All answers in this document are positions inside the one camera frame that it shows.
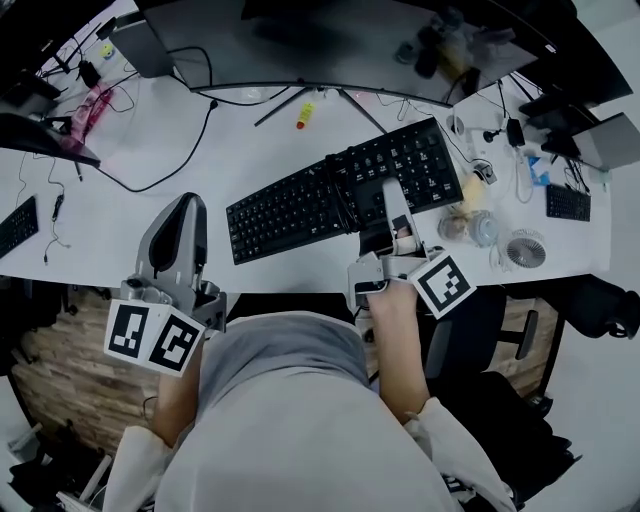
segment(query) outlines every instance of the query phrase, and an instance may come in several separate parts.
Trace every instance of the monitor screen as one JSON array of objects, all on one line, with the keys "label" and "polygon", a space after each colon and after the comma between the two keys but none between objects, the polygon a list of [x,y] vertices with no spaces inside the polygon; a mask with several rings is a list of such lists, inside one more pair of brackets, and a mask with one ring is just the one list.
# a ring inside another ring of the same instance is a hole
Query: monitor screen
[{"label": "monitor screen", "polygon": [[195,91],[304,84],[453,105],[536,59],[512,42],[527,30],[517,19],[488,29],[452,5],[436,12],[393,0],[138,4]]}]

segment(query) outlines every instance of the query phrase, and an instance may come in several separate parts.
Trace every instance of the small white fan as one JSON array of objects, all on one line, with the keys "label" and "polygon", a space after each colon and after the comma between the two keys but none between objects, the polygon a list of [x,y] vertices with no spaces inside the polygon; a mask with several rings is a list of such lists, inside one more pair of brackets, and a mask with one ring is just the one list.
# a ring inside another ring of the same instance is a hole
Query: small white fan
[{"label": "small white fan", "polygon": [[498,264],[508,272],[517,267],[532,269],[547,259],[544,237],[533,229],[518,229],[498,241]]}]

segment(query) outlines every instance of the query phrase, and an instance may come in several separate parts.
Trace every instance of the hand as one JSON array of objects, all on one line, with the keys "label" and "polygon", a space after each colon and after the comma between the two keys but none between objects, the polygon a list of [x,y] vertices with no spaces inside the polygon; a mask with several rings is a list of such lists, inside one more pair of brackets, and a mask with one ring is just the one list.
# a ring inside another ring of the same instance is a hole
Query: hand
[{"label": "hand", "polygon": [[410,282],[390,281],[387,289],[367,295],[374,320],[415,317],[418,291]]}]

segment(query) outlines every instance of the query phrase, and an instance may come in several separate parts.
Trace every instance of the monitor stand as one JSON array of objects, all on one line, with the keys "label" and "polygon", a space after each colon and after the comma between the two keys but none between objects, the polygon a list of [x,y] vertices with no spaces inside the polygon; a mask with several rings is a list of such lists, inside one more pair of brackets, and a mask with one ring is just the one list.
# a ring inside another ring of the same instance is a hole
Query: monitor stand
[{"label": "monitor stand", "polygon": [[[291,96],[291,98],[283,101],[282,103],[280,103],[280,105],[278,105],[272,111],[267,113],[264,117],[258,119],[258,121],[256,121],[254,126],[260,126],[267,119],[269,119],[274,114],[277,114],[278,112],[280,112],[280,110],[282,110],[284,107],[286,107],[287,105],[289,105],[293,101],[297,100],[300,96],[304,96],[305,94],[313,92],[314,90],[315,90],[314,87],[303,87],[297,93],[295,93],[293,96]],[[340,95],[341,98],[344,98],[347,101],[347,103],[349,103],[353,108],[355,108],[358,112],[360,112],[360,114],[362,114],[368,121],[370,121],[378,130],[380,130],[383,134],[387,133],[387,130],[385,130],[380,125],[380,123],[378,123],[378,121],[376,121],[373,117],[371,117],[369,112],[367,112],[365,109],[363,109],[362,106],[356,100],[354,100],[351,96],[349,96],[349,94],[344,92],[342,89],[336,89],[336,90],[338,91],[338,94]]]}]

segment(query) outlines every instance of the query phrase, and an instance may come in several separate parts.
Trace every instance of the small box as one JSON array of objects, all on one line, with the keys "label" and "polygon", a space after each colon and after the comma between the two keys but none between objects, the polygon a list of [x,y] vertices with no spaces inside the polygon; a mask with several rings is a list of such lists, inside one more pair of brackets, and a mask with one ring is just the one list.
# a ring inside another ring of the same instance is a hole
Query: small box
[{"label": "small box", "polygon": [[110,356],[181,377],[205,326],[166,304],[112,300],[104,338]]}]

